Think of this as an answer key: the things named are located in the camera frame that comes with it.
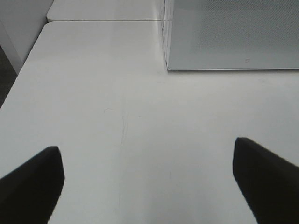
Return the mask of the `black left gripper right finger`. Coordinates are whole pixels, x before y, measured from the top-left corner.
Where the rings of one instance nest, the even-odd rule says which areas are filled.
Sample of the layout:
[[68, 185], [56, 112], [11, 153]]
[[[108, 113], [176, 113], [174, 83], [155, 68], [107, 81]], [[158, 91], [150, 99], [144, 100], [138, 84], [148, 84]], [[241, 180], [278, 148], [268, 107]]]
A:
[[232, 171], [259, 224], [299, 222], [299, 168], [249, 138], [235, 140]]

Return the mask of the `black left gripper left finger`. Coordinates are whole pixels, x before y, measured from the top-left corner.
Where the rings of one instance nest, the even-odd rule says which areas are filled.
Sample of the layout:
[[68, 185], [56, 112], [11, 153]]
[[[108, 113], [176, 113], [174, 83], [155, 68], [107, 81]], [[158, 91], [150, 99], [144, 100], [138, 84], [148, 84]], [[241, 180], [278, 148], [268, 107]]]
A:
[[46, 224], [64, 186], [59, 147], [42, 150], [0, 180], [2, 224]]

